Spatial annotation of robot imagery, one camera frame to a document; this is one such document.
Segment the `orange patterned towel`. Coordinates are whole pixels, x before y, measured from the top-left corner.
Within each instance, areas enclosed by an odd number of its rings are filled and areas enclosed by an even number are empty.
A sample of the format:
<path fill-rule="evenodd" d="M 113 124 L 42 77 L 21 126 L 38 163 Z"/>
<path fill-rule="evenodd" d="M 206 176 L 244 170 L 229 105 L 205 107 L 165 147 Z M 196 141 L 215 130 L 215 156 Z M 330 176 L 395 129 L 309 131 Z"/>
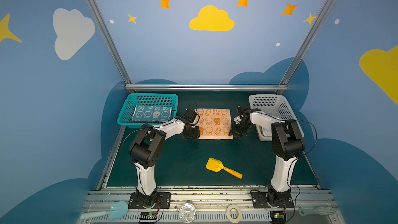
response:
<path fill-rule="evenodd" d="M 231 111 L 219 108 L 195 109 L 198 116 L 195 123 L 199 127 L 202 140 L 231 140 Z"/>

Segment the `grey plastic basket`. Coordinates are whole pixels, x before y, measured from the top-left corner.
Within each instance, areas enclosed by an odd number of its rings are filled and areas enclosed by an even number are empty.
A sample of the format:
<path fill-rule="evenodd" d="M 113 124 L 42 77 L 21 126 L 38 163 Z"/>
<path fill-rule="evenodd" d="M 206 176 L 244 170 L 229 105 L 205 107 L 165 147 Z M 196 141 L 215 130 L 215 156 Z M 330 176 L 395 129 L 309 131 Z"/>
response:
<path fill-rule="evenodd" d="M 263 110 L 279 119 L 297 119 L 287 99 L 276 94 L 253 94 L 249 98 L 250 108 Z"/>

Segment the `blue bunny towel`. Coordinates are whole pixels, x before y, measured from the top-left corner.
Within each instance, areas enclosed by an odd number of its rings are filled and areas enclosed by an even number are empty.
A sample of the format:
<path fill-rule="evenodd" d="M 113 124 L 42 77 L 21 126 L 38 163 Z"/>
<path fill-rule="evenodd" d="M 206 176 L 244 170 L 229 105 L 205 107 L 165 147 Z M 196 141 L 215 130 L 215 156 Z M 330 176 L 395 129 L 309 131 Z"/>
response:
<path fill-rule="evenodd" d="M 163 123 L 171 119 L 172 111 L 171 106 L 139 105 L 136 106 L 131 120 Z"/>

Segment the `teal plastic basket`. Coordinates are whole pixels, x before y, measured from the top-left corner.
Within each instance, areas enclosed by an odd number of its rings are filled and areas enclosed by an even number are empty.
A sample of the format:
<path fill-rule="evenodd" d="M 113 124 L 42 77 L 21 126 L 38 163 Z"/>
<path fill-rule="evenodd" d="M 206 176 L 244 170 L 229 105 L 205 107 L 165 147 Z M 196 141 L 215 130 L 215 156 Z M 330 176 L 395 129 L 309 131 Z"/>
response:
<path fill-rule="evenodd" d="M 161 124 L 177 114 L 178 95 L 162 93 L 132 93 L 127 96 L 117 122 L 131 129 L 144 123 Z"/>

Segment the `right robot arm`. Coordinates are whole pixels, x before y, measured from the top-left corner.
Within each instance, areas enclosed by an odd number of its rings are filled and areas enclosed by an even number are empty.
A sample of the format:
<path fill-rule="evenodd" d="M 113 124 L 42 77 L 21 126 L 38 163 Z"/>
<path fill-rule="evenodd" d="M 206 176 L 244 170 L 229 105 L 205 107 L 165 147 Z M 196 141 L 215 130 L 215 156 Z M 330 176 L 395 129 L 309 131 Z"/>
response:
<path fill-rule="evenodd" d="M 305 150 L 300 125 L 294 119 L 280 119 L 260 109 L 250 110 L 239 105 L 229 135 L 246 136 L 254 125 L 259 125 L 271 133 L 272 148 L 276 155 L 274 175 L 267 196 L 274 201 L 289 199 L 294 166 Z"/>

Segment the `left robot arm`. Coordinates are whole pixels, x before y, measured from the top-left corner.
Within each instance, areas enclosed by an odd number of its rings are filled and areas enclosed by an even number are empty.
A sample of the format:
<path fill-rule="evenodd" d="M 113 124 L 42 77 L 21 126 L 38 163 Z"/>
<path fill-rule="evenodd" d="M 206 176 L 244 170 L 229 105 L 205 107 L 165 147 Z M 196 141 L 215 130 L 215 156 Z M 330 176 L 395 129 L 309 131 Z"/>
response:
<path fill-rule="evenodd" d="M 137 171 L 138 196 L 148 204 L 157 199 L 154 167 L 165 141 L 179 134 L 186 139 L 197 139 L 200 136 L 197 119 L 198 117 L 176 117 L 160 125 L 143 124 L 138 131 L 129 148 L 129 155 Z"/>

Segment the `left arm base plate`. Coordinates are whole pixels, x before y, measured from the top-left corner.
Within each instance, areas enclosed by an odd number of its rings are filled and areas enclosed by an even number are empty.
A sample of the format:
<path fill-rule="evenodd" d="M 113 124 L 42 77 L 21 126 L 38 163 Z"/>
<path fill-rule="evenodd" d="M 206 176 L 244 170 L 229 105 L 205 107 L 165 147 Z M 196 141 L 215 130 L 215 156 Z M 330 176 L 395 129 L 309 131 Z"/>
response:
<path fill-rule="evenodd" d="M 170 192 L 153 192 L 150 196 L 145 196 L 139 191 L 131 194 L 128 206 L 129 209 L 169 209 L 171 203 Z"/>

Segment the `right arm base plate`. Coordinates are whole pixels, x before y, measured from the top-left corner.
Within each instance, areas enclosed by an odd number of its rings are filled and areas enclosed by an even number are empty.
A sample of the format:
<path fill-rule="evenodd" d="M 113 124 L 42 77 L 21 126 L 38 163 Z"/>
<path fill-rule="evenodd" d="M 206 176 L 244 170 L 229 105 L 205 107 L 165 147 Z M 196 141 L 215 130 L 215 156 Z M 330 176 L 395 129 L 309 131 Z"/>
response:
<path fill-rule="evenodd" d="M 251 190 L 249 194 L 254 208 L 294 208 L 291 190 L 284 192 Z"/>

